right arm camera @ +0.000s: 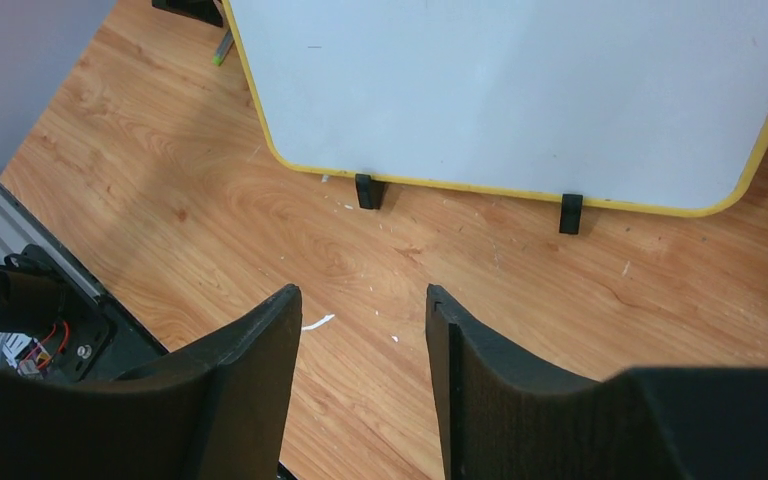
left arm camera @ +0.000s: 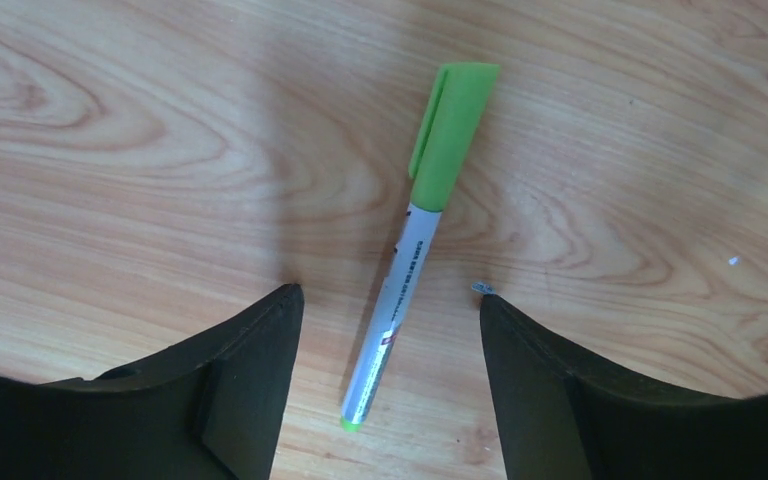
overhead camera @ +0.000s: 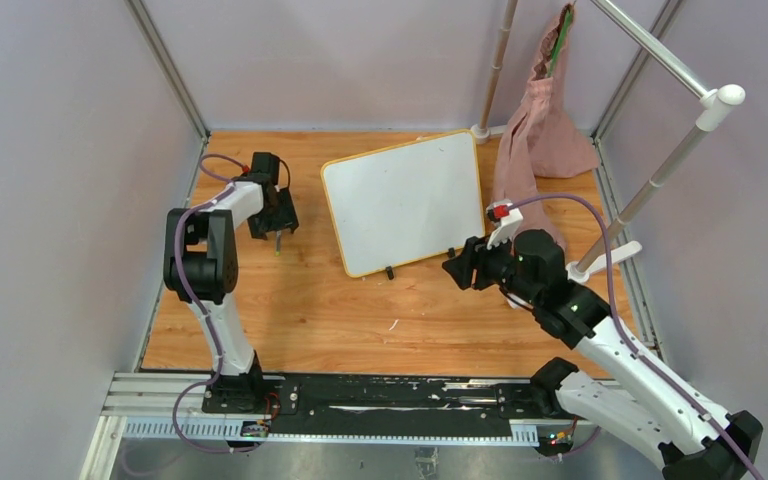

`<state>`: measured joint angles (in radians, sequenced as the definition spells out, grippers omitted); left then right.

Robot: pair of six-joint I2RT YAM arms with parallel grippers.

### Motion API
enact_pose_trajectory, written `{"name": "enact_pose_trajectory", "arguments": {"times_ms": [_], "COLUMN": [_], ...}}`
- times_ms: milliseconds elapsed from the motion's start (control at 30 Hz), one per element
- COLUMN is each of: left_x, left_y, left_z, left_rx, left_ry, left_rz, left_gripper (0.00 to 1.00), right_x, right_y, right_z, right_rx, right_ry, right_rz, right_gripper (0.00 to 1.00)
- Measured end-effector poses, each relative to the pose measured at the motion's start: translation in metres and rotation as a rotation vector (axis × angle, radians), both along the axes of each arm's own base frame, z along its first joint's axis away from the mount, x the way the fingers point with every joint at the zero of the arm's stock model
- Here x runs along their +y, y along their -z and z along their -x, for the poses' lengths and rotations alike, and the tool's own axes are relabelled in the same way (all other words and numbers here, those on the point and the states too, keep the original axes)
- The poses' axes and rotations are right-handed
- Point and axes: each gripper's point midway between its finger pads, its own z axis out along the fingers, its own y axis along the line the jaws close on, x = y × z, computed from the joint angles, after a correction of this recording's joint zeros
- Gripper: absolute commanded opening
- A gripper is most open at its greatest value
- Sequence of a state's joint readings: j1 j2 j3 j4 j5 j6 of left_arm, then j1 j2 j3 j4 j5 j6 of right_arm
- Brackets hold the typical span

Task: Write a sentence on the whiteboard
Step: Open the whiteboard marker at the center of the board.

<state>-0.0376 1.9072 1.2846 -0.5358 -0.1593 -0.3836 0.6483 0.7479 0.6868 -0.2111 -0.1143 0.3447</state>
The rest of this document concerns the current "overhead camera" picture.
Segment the yellow framed whiteboard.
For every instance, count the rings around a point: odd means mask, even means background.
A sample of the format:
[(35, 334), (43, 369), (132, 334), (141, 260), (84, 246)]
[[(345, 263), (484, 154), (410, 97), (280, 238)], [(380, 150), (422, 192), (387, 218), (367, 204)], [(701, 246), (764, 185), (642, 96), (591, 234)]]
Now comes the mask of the yellow framed whiteboard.
[(333, 160), (320, 178), (351, 278), (445, 254), (485, 232), (477, 146), (468, 130)]

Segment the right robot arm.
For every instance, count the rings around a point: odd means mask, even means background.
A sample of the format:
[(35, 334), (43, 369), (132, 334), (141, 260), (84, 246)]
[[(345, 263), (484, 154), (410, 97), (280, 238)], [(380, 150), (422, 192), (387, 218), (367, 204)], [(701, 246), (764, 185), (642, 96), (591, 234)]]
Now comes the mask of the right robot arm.
[(754, 467), (763, 426), (731, 413), (693, 388), (612, 315), (609, 303), (569, 279), (550, 234), (526, 230), (499, 246), (470, 237), (442, 264), (462, 290), (497, 287), (522, 302), (541, 329), (597, 363), (618, 394), (556, 357), (531, 380), (531, 403), (544, 417), (582, 417), (645, 456), (666, 479), (740, 479)]

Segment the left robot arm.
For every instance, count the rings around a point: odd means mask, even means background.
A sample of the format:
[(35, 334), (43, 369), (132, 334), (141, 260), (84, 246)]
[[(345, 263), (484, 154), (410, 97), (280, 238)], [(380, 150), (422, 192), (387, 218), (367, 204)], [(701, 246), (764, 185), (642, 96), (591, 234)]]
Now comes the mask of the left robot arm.
[(280, 241), (294, 233), (299, 219), (287, 163), (256, 152), (240, 172), (223, 178), (209, 200), (175, 208), (166, 217), (163, 281), (199, 321), (212, 358), (204, 384), (206, 413), (263, 413), (274, 417), (280, 396), (268, 386), (256, 350), (237, 310), (239, 258), (236, 232), (247, 226), (255, 240)]

